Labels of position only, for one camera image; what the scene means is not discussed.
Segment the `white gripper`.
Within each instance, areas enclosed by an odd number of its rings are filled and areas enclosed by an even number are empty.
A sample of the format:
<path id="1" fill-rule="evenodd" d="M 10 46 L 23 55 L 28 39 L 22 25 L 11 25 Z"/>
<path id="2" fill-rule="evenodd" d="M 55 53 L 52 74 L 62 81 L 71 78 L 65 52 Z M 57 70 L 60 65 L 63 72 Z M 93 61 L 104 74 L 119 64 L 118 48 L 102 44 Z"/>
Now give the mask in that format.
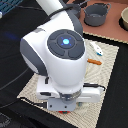
<path id="1" fill-rule="evenodd" d="M 52 81 L 44 76 L 38 78 L 36 88 L 39 106 L 49 111 L 73 111 L 77 103 L 99 102 L 101 93 L 100 85 L 85 83 L 79 93 L 61 94 L 52 87 Z"/>

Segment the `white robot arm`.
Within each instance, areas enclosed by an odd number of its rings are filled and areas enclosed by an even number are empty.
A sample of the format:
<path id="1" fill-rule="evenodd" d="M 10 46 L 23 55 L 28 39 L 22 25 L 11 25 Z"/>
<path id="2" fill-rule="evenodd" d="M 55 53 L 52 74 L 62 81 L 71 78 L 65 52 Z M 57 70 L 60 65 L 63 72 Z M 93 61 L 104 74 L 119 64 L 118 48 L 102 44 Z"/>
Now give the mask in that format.
<path id="1" fill-rule="evenodd" d="M 61 0 L 36 0 L 51 20 L 25 35 L 20 52 L 39 75 L 36 96 L 51 111 L 73 111 L 77 102 L 99 102 L 103 88 L 85 83 L 87 50 L 79 19 Z"/>

